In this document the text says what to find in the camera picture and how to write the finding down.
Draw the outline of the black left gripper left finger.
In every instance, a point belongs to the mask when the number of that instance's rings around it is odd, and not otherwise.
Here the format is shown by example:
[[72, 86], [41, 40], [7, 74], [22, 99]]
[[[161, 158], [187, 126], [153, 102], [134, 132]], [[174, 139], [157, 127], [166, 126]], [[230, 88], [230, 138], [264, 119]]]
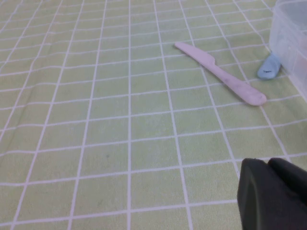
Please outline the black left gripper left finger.
[[267, 230], [269, 219], [266, 192], [273, 188], [276, 174], [262, 160], [245, 158], [241, 164], [237, 204], [244, 230]]

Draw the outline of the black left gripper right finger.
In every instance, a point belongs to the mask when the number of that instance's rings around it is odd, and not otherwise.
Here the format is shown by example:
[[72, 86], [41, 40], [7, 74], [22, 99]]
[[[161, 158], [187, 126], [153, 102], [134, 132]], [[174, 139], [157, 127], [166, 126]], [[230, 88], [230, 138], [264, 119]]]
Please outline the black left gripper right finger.
[[282, 214], [282, 228], [285, 230], [305, 230], [307, 228], [307, 172], [280, 158], [272, 158], [268, 165], [277, 175], [279, 205]]

